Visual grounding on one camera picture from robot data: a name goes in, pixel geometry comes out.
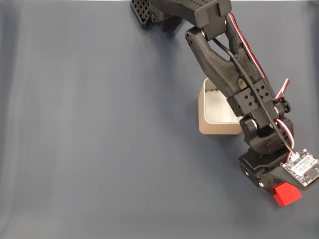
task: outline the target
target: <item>black robotic arm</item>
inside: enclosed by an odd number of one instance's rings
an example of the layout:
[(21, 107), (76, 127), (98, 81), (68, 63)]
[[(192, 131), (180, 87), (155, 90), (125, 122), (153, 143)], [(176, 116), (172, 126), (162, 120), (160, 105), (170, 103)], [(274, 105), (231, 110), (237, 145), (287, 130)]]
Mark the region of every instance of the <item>black robotic arm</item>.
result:
[[(242, 116), (241, 127), (250, 149), (239, 158), (243, 173), (257, 186), (274, 194), (274, 179), (306, 190), (281, 167), (292, 148), (287, 130), (275, 126), (279, 120), (293, 134), (292, 122), (284, 116), (291, 108), (285, 98), (274, 100), (274, 90), (251, 53), (231, 11), (230, 0), (131, 0), (142, 28), (159, 23), (162, 31), (175, 30), (182, 18), (195, 27), (185, 34), (186, 40), (206, 76), (227, 98), (236, 116)], [(225, 33), (231, 59), (225, 60), (212, 50), (208, 41)]]

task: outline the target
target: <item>perforated bracket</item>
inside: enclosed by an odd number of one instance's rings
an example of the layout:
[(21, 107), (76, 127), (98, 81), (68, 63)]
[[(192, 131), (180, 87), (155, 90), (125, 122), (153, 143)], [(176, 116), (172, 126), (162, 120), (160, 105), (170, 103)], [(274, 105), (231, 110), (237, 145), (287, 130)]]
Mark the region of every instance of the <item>perforated bracket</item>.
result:
[[(267, 84), (267, 82), (267, 78), (264, 78), (254, 84), (264, 104), (271, 101), (273, 98), (271, 94), (272, 90), (269, 89), (269, 84)], [(259, 102), (250, 87), (232, 97), (229, 97), (227, 102), (233, 109), (234, 114), (238, 117), (246, 116), (259, 107)]]
[(131, 0), (131, 8), (143, 29), (152, 22), (149, 0)]

